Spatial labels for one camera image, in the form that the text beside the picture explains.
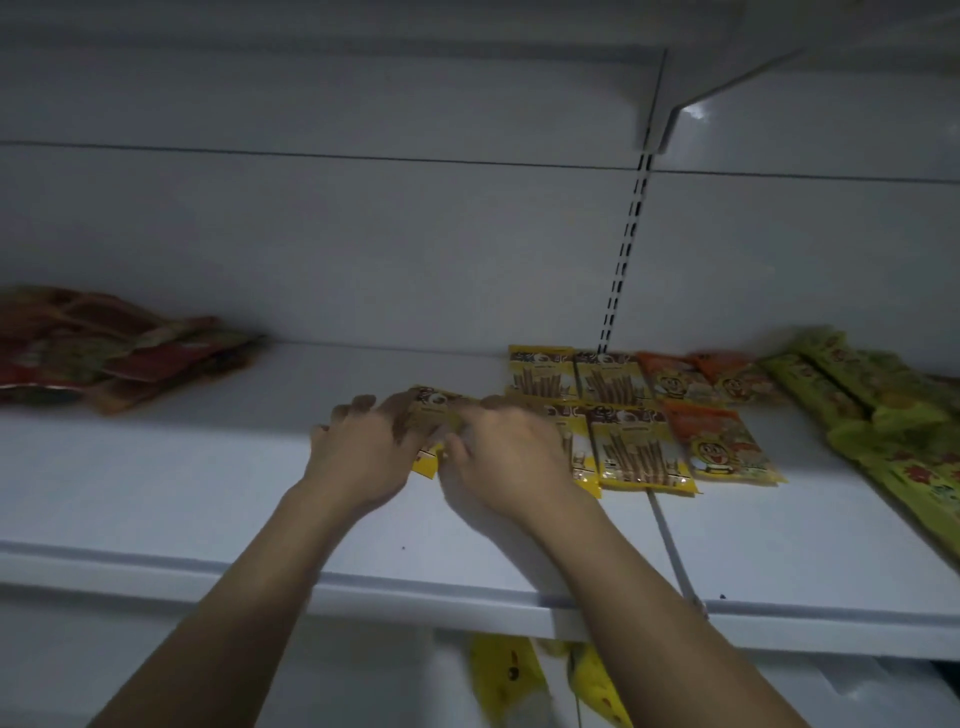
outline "yellow snack package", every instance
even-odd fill
[[[470,677],[473,694],[492,726],[504,725],[538,695],[546,698],[549,711],[549,689],[530,638],[473,635]]]
[[[927,400],[960,415],[960,392],[942,381],[907,366],[893,352],[861,352],[864,358],[887,375],[902,392]]]
[[[573,480],[592,496],[601,497],[600,479],[587,424],[587,409],[581,404],[548,402],[536,397],[510,397],[510,402],[543,415],[557,426]]]
[[[633,405],[653,398],[635,354],[580,351],[574,359],[584,402]]]
[[[683,402],[664,407],[694,477],[756,485],[786,482],[736,412]]]
[[[652,400],[635,407],[590,407],[588,420],[604,488],[699,493],[666,417]]]
[[[723,401],[696,365],[681,356],[637,352],[636,358],[660,401],[686,401],[722,407]]]
[[[508,395],[545,400],[578,400],[577,377],[570,347],[510,347]]]
[[[570,689],[588,707],[612,725],[633,726],[623,701],[613,686],[613,680],[592,644],[582,644],[573,650],[573,660],[567,675]]]
[[[826,429],[866,419],[863,407],[799,354],[771,356],[759,364]]]
[[[414,389],[417,390],[417,398],[410,405],[407,413],[410,420],[409,424],[410,426],[423,426],[427,429],[433,429],[433,435],[417,453],[417,459],[414,460],[410,470],[432,480],[436,477],[440,468],[444,436],[447,432],[458,430],[462,424],[460,418],[449,411],[449,405],[457,400],[476,400],[453,392],[446,392],[443,389],[425,387],[421,384],[418,384]]]
[[[831,327],[813,328],[793,343],[847,392],[869,407],[879,433],[896,433],[944,423],[949,415],[929,401],[904,392],[882,370],[847,344],[847,334]]]

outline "snack package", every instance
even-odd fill
[[[798,336],[791,348],[873,410],[871,420],[880,433],[930,427],[949,419],[937,405],[902,391],[893,379],[847,344],[843,331],[814,328]]]
[[[713,389],[713,385],[690,360],[650,352],[637,352],[636,358],[639,359],[658,400],[723,406],[723,401]]]
[[[746,354],[700,352],[689,357],[725,404],[784,404],[773,379]]]
[[[588,409],[600,484],[615,490],[699,493],[660,408],[598,405]]]
[[[510,347],[508,395],[546,400],[577,400],[577,377],[570,347]]]
[[[433,434],[430,436],[428,443],[417,453],[417,459],[414,460],[413,467],[410,470],[432,480],[440,469],[440,455],[444,449],[444,436],[447,432],[460,429],[462,424],[460,418],[449,410],[449,405],[457,400],[476,400],[453,392],[446,392],[443,389],[425,387],[421,384],[418,384],[414,389],[417,390],[417,398],[410,405],[408,413],[411,425],[431,429]]]
[[[761,360],[760,366],[826,429],[867,417],[863,407],[799,354],[771,356]]]
[[[893,352],[861,352],[861,354],[893,380],[902,392],[930,401],[954,416],[960,415],[960,392],[955,388],[911,369]]]
[[[592,644],[582,644],[573,650],[567,678],[573,694],[607,722],[617,726],[633,725]]]
[[[871,423],[846,423],[829,435],[830,444],[858,463],[899,500],[953,557],[960,558],[960,475],[947,460],[917,452],[903,441],[884,438]]]
[[[565,402],[539,404],[539,411],[557,426],[564,441],[564,452],[577,485],[594,497],[601,497],[593,446],[587,424],[587,409]]]
[[[550,724],[549,688],[529,638],[473,635],[470,678],[473,694],[494,728]]]
[[[665,407],[694,477],[756,485],[786,482],[736,412],[683,402]]]
[[[246,369],[263,347],[262,339],[214,353],[179,374],[161,381],[112,378],[84,390],[84,398],[102,415],[116,415],[161,395],[201,381],[214,381]]]
[[[634,354],[577,352],[575,362],[584,402],[633,405],[653,398]]]
[[[105,293],[83,293],[64,305],[59,316],[86,330],[128,340],[166,323],[146,308]]]
[[[248,344],[253,339],[248,333],[211,328],[195,331],[182,339],[105,361],[100,371],[121,379],[162,381],[176,376],[188,367],[218,352]]]

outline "red snack package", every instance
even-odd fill
[[[105,293],[84,293],[60,310],[60,318],[87,330],[135,339],[166,321],[145,308]]]
[[[651,352],[637,352],[636,358],[658,400],[723,406],[713,385],[689,359]]]
[[[700,352],[690,355],[727,404],[784,404],[786,396],[746,354]]]
[[[665,402],[664,409],[694,479],[786,482],[736,412],[678,401]]]
[[[247,333],[225,329],[203,330],[177,341],[149,349],[138,349],[126,356],[111,359],[101,369],[104,374],[121,379],[157,382],[176,376],[215,353],[250,343]]]

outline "white back panel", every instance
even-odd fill
[[[960,186],[652,175],[611,348],[770,353],[834,324],[960,371]]]
[[[636,168],[657,68],[120,49],[0,53],[0,140]]]
[[[636,177],[0,149],[0,284],[102,289],[287,341],[596,346]]]
[[[960,180],[960,78],[763,74],[684,109],[654,168]]]

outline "cartoon character logo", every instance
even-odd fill
[[[704,473],[729,475],[735,470],[730,451],[719,440],[694,441],[692,452],[693,467]]]
[[[660,386],[658,386],[657,389],[667,397],[674,397],[678,400],[684,398],[686,394],[686,383],[678,376],[661,376],[658,382]]]
[[[737,376],[724,379],[723,388],[727,390],[727,394],[735,400],[747,399],[747,391],[743,387],[743,380]]]

